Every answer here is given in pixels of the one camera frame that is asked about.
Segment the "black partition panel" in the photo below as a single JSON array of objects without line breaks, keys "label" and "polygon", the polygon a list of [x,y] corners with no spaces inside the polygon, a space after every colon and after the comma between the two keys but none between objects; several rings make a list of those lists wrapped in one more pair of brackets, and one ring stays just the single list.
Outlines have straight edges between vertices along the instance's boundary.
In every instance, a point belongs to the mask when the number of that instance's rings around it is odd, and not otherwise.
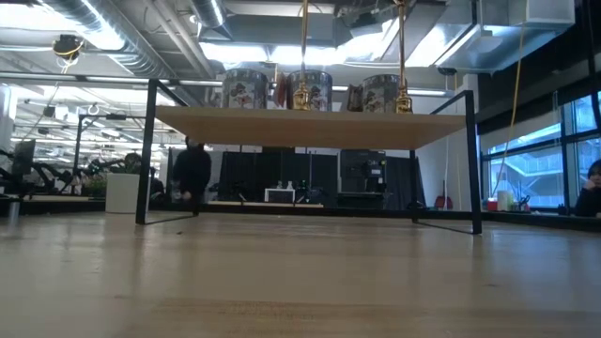
[{"label": "black partition panel", "polygon": [[337,157],[291,152],[223,154],[219,200],[263,202],[265,189],[287,188],[296,191],[297,203],[335,207]]}]

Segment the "orange book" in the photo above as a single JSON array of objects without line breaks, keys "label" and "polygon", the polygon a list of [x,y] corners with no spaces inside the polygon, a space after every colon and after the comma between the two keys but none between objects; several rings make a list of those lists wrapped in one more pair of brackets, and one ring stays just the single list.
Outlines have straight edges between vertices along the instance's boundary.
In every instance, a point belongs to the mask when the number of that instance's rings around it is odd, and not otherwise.
[{"label": "orange book", "polygon": [[283,72],[279,72],[275,80],[273,101],[279,108],[286,108],[287,99],[287,77]]}]

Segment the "black background machine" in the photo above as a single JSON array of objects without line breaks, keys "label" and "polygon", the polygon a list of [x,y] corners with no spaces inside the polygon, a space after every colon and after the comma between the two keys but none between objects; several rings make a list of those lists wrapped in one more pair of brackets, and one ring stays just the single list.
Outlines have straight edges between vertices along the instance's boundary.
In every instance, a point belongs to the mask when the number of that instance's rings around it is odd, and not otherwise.
[{"label": "black background machine", "polygon": [[387,198],[384,151],[343,149],[339,154],[337,206],[384,209]]}]

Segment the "black background monitor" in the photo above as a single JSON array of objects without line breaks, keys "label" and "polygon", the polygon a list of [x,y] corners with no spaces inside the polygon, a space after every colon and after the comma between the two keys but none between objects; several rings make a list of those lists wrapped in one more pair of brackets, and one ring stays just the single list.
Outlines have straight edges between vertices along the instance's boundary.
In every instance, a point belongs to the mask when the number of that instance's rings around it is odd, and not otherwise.
[{"label": "black background monitor", "polygon": [[15,176],[29,175],[32,171],[36,141],[22,141],[13,151],[11,173]]}]

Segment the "white box monitor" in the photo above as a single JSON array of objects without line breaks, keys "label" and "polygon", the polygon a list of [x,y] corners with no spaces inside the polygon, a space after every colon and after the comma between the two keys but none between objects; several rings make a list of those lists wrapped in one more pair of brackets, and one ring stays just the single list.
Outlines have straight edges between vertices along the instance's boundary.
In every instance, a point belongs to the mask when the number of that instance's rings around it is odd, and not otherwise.
[{"label": "white box monitor", "polygon": [[296,191],[294,189],[265,189],[265,203],[293,204]]}]

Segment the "person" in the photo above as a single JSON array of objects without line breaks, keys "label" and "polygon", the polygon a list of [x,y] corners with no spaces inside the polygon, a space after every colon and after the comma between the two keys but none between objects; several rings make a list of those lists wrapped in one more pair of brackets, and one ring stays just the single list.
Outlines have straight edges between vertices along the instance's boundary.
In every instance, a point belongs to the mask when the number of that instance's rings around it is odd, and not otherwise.
[{"label": "person", "polygon": [[205,145],[193,138],[186,136],[185,144],[186,148],[177,155],[173,180],[179,189],[180,199],[192,208],[193,216],[197,216],[211,177],[211,158]]},{"label": "person", "polygon": [[601,218],[601,159],[589,168],[587,179],[575,206],[579,217]]}]

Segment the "small plant in white pot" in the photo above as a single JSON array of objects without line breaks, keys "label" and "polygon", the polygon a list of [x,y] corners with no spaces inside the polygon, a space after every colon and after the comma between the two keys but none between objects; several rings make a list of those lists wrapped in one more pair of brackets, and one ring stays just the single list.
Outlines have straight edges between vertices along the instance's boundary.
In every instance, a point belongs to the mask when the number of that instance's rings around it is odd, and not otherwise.
[{"label": "small plant in white pot", "polygon": [[122,167],[112,169],[106,177],[105,211],[113,214],[134,214],[141,156],[137,153],[129,153],[122,164]]}]

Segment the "wooden shelf with black legs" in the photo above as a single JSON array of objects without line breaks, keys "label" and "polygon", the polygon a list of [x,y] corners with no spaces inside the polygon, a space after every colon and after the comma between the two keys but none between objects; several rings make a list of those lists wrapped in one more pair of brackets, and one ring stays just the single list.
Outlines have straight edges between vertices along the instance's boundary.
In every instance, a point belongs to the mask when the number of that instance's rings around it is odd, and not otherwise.
[{"label": "wooden shelf with black legs", "polygon": [[182,100],[159,106],[158,92],[171,91],[160,80],[147,84],[146,117],[135,221],[145,225],[146,197],[154,125],[160,119],[195,141],[225,145],[325,147],[350,149],[400,149],[414,159],[417,149],[460,130],[467,133],[470,184],[471,233],[483,232],[482,200],[478,170],[478,146],[474,94],[464,90],[449,102],[465,102],[463,115],[446,115],[441,105],[429,115],[319,113],[305,110],[268,110],[190,107]]}]

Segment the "silver spiral ceiling duct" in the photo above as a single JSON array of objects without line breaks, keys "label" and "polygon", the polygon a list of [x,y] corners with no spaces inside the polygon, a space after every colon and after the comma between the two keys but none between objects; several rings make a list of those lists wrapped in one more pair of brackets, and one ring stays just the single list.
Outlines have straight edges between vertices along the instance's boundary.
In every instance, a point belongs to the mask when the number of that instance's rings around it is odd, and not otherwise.
[{"label": "silver spiral ceiling duct", "polygon": [[63,16],[75,31],[134,76],[175,78],[149,42],[120,11],[113,0],[39,0]]},{"label": "silver spiral ceiling duct", "polygon": [[198,22],[206,28],[224,25],[227,15],[222,0],[190,0]]}]

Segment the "black round ceiling device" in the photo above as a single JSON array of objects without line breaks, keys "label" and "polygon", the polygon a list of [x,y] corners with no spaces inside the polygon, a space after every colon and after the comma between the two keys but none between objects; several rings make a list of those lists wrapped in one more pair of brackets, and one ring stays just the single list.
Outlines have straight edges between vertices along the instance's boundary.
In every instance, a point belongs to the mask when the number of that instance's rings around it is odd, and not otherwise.
[{"label": "black round ceiling device", "polygon": [[52,51],[66,61],[75,61],[85,46],[85,40],[75,35],[62,34],[53,41]]}]

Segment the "brass candlestick holder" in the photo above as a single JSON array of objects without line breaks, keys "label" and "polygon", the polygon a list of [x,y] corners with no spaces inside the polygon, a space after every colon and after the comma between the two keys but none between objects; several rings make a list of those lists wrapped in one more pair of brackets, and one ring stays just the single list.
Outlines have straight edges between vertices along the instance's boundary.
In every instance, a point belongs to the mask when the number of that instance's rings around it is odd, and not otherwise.
[{"label": "brass candlestick holder", "polygon": [[308,37],[308,6],[309,0],[303,0],[301,14],[302,14],[302,26],[301,26],[301,45],[300,45],[300,82],[299,88],[293,95],[293,109],[300,111],[309,111],[309,91],[306,85],[306,48],[307,48],[307,37]]},{"label": "brass candlestick holder", "polygon": [[399,96],[396,99],[396,112],[399,115],[410,115],[412,110],[412,99],[408,94],[408,82],[405,67],[405,15],[406,0],[393,0],[398,9],[398,42],[399,42]]}]

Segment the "dark framed window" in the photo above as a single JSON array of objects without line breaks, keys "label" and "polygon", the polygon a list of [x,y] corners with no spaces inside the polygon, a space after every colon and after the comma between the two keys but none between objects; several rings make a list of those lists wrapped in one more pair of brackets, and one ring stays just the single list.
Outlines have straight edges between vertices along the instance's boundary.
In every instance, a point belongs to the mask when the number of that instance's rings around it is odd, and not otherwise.
[{"label": "dark framed window", "polygon": [[510,191],[522,210],[576,215],[589,168],[601,159],[601,91],[574,100],[555,92],[479,132],[483,197]]}]

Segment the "grey ceiling box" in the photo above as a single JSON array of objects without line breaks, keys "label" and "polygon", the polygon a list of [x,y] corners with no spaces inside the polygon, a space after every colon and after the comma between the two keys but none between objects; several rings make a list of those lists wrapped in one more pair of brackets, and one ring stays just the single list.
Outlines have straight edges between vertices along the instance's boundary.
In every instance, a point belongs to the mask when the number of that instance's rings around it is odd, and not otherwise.
[{"label": "grey ceiling box", "polygon": [[311,40],[333,40],[334,17],[332,14],[309,13],[307,38]]}]

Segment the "silver rectangular ceiling duct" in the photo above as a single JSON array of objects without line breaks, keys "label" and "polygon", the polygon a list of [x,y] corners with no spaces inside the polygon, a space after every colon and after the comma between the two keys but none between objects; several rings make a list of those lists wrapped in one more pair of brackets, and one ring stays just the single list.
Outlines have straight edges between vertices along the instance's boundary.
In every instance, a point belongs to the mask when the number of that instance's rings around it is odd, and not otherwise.
[{"label": "silver rectangular ceiling duct", "polygon": [[540,49],[576,22],[575,0],[475,0],[474,22],[434,62],[494,73]]},{"label": "silver rectangular ceiling duct", "polygon": [[338,8],[336,50],[347,64],[397,66],[416,50],[448,7],[448,0],[405,0],[403,16],[393,0],[356,0]]}]

